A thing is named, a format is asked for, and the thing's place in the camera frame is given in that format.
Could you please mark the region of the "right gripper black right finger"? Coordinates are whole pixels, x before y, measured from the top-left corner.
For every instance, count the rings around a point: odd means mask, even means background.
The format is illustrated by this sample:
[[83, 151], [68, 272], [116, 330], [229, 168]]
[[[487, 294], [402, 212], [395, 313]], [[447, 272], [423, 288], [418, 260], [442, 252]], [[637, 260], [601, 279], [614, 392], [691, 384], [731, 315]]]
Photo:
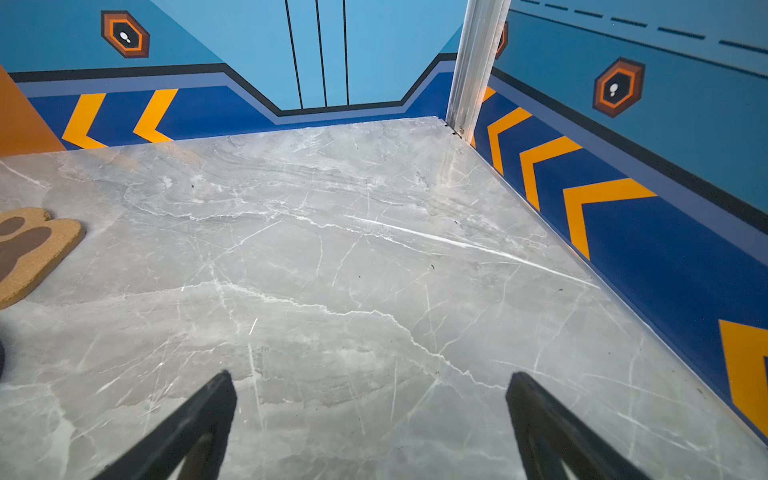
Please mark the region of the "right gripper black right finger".
[[505, 399], [527, 478], [648, 477], [529, 374], [513, 373]]

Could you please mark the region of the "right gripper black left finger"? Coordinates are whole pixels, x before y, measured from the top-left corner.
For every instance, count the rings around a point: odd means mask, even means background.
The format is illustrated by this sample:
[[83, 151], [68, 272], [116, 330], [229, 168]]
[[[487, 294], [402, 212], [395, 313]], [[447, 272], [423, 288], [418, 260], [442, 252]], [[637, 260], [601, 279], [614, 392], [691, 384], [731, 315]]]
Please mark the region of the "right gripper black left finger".
[[223, 370], [120, 458], [98, 479], [216, 479], [237, 404]]

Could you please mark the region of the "paw print cork coaster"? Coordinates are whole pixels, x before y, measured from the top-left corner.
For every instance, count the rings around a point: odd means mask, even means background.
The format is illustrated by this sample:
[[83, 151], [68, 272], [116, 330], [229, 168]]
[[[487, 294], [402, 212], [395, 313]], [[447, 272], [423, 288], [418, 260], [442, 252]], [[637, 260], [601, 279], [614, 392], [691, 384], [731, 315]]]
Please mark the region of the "paw print cork coaster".
[[1, 213], [1, 309], [29, 295], [82, 241], [73, 219], [54, 219], [43, 208]]

